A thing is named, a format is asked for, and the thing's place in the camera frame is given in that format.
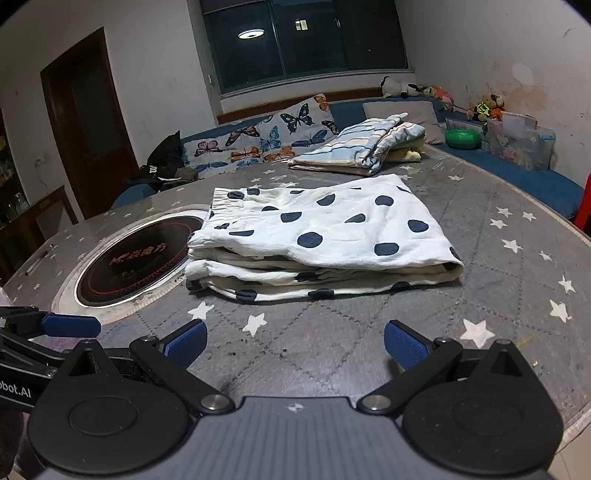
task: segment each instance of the plastic storage box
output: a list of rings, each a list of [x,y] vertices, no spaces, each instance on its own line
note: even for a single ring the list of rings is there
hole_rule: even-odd
[[[490,152],[528,170],[548,170],[556,132],[544,127],[515,128],[514,122],[504,123],[487,120],[486,140],[491,146]]]

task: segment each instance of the red chair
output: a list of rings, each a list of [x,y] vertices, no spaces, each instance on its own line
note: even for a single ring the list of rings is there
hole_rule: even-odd
[[[589,215],[591,215],[591,174],[587,178],[587,185],[585,185],[583,200],[581,200],[581,206],[579,207],[577,216],[574,219],[575,226],[580,230],[584,230]]]

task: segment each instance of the butterfly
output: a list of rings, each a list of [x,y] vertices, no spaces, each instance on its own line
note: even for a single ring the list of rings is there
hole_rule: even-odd
[[[195,156],[200,157],[201,155],[212,152],[221,152],[221,150],[217,147],[217,140],[211,140],[211,142],[199,142],[197,144]]]
[[[310,107],[307,103],[302,105],[302,107],[300,108],[300,113],[297,117],[290,115],[289,113],[282,113],[280,117],[287,124],[287,128],[290,130],[291,133],[295,133],[298,125],[314,125],[312,117],[310,116]]]
[[[253,127],[253,126],[244,127],[239,130],[236,130],[235,132],[232,132],[230,134],[230,136],[228,137],[228,140],[226,140],[226,146],[229,147],[230,145],[232,145],[236,140],[238,140],[243,135],[248,135],[249,137],[260,137],[261,136],[261,134],[256,130],[255,127]]]
[[[296,154],[291,147],[283,147],[277,153],[269,153],[265,156],[265,161],[285,160],[286,158],[293,158]]]
[[[261,139],[261,145],[263,153],[275,148],[281,148],[281,140],[279,140],[279,128],[273,127],[271,132],[269,132],[269,139]]]
[[[297,142],[293,142],[291,144],[292,147],[311,147],[312,145],[317,145],[320,143],[324,143],[326,134],[328,130],[320,130],[316,135],[313,137],[308,137],[306,140],[298,140]]]
[[[204,163],[203,165],[197,165],[195,167],[195,170],[197,170],[197,173],[201,173],[202,171],[209,170],[210,168],[222,168],[226,166],[228,166],[228,164],[224,161],[215,161],[213,163]]]
[[[252,158],[250,160],[241,160],[236,164],[236,169],[250,167],[251,165],[255,165],[257,163],[261,163],[261,161],[257,158]]]
[[[318,103],[320,110],[323,112],[327,112],[329,109],[329,104],[326,102],[326,97],[324,95],[316,95],[314,100]]]
[[[334,133],[335,135],[337,133],[339,133],[339,128],[336,126],[336,123],[331,122],[330,120],[323,120],[322,121],[322,125],[324,125],[325,127],[330,128],[330,131],[332,133]]]
[[[248,151],[244,149],[242,152],[232,152],[230,154],[230,161],[232,163],[243,160],[244,158],[261,158],[259,149],[257,147],[251,147]]]

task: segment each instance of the blue gripper pad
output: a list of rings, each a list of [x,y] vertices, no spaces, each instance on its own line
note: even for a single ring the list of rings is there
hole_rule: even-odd
[[[95,338],[100,322],[94,317],[51,313],[41,321],[41,331],[49,337]]]
[[[174,360],[181,367],[188,368],[207,346],[207,325],[199,320],[176,338],[168,340],[169,337],[163,339],[164,356]]]
[[[384,329],[384,346],[390,356],[405,370],[429,356],[427,345],[393,323],[387,323]]]

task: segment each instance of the green bowl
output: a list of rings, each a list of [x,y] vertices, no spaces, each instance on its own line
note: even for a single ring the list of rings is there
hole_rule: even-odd
[[[452,148],[473,150],[480,146],[480,134],[471,130],[448,130],[445,132],[445,141]]]

